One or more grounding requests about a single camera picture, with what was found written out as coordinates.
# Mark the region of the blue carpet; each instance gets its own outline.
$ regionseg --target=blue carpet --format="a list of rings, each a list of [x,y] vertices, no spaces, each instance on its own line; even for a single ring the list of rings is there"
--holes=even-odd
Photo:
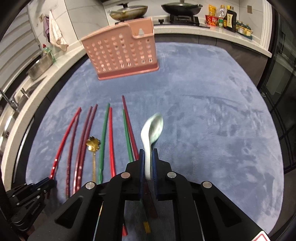
[[[49,176],[57,148],[78,106],[82,107],[73,149],[71,190],[77,147],[90,105],[99,105],[91,135],[100,138],[106,104],[113,107],[117,173],[125,170],[128,153],[122,99],[138,148],[145,121],[156,112],[164,118],[155,147],[159,158],[189,181],[211,181],[267,233],[275,225],[283,199],[281,149],[270,113],[260,93],[236,61],[214,46],[157,43],[160,69],[98,81],[87,60],[69,79],[49,107],[34,139],[26,171],[27,183]],[[66,162],[71,133],[56,171],[47,213],[65,202]],[[86,153],[82,184],[91,180],[92,155]],[[104,182],[110,179],[106,144]],[[134,202],[126,203],[129,235],[123,240],[146,240]],[[151,221],[155,240],[173,240],[172,204],[156,203],[159,219]]]

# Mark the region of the flower-shaped spoon head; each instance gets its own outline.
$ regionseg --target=flower-shaped spoon head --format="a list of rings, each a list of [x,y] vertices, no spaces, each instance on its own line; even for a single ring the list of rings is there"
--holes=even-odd
[[[91,152],[96,152],[96,151],[98,151],[98,149],[100,149],[100,147],[99,147],[99,145],[100,145],[99,139],[94,138],[93,136],[91,136],[86,141],[86,145],[88,146],[88,150],[90,150]]]

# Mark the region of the cooking pot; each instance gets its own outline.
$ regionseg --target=cooking pot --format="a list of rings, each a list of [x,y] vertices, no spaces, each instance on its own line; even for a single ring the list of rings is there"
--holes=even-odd
[[[143,15],[147,12],[148,6],[135,5],[128,6],[128,3],[118,4],[118,6],[122,5],[123,8],[118,9],[116,11],[110,10],[108,13],[111,18],[118,21],[131,20],[135,18],[143,17]]]
[[[193,16],[198,14],[202,9],[201,4],[194,5],[191,3],[185,3],[184,0],[180,0],[180,2],[163,4],[161,7],[167,13],[175,16]]]

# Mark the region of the white countertop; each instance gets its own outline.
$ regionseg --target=white countertop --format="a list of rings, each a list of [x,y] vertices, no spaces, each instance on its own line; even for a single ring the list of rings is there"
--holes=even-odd
[[[31,94],[24,107],[21,109],[8,136],[1,163],[2,180],[6,191],[11,189],[17,153],[27,127],[38,106],[41,104],[55,83],[86,53],[83,45],[79,41],[71,45],[71,48],[69,46],[68,50],[69,51],[67,51],[64,55],[57,58],[56,63],[54,63],[37,80],[32,81],[31,78],[27,77],[23,81],[22,85],[18,88],[21,89],[22,87],[25,87],[25,89],[27,89],[36,81],[44,78],[35,91]],[[10,113],[13,113],[13,110],[9,105],[7,105],[1,115],[0,125],[3,121],[6,121],[4,117]]]
[[[254,40],[250,40],[238,33],[233,33],[223,28],[211,26],[211,28],[202,28],[196,26],[185,26],[185,25],[155,25],[155,34],[194,34],[207,37],[213,37],[217,39],[227,40],[242,46],[248,47],[261,54],[271,57],[272,54],[264,49],[259,43]]]

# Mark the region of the metal screw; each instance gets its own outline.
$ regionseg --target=metal screw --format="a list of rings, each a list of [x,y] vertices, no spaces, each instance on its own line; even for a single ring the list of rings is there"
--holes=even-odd
[[[211,188],[212,187],[212,184],[208,181],[205,181],[202,183],[202,185],[205,187],[205,188]]]
[[[175,177],[177,176],[177,174],[174,173],[174,172],[168,172],[168,173],[167,173],[167,176],[168,176],[169,178],[175,178]]]
[[[88,182],[86,185],[85,185],[85,187],[87,188],[87,189],[92,189],[92,188],[94,188],[94,183],[93,182]]]
[[[122,178],[129,178],[131,175],[128,173],[128,172],[123,172],[122,174],[121,174],[121,177]]]

